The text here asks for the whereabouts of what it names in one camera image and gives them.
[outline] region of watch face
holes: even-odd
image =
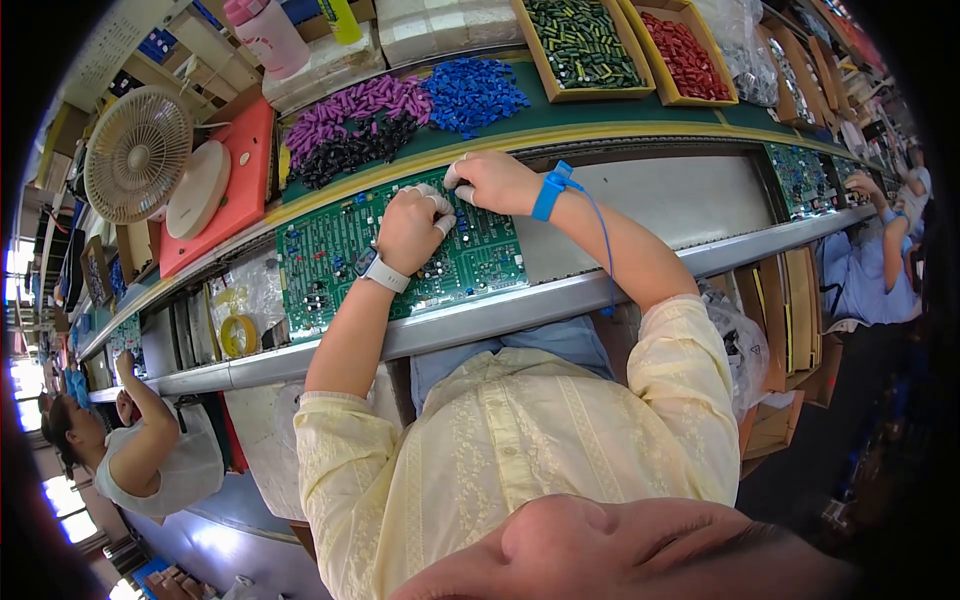
[[[353,271],[356,272],[358,277],[366,275],[374,260],[376,260],[376,248],[367,246],[360,252],[360,255],[357,256],[357,261],[353,263]]]

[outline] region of orange cutting board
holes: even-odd
[[[263,217],[273,127],[274,110],[260,98],[228,127],[222,127],[210,136],[230,150],[230,179],[224,193],[226,201],[221,201],[213,219],[192,240],[174,239],[163,224],[160,228],[161,277],[175,275]],[[241,165],[240,157],[247,153],[250,157]]]

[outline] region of white fan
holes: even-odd
[[[108,108],[87,144],[90,205],[118,225],[147,219],[166,205],[171,237],[196,237],[227,189],[230,153],[215,140],[193,154],[192,145],[190,113],[177,95],[159,85],[128,93]]]

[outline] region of light yellow blouse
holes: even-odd
[[[699,298],[649,311],[627,372],[630,389],[541,350],[483,352],[399,439],[357,396],[304,394],[300,500],[333,597],[385,598],[545,494],[732,506],[730,368]]]

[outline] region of pink water bottle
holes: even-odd
[[[227,0],[224,12],[237,38],[274,79],[290,77],[310,58],[310,48],[276,0]]]

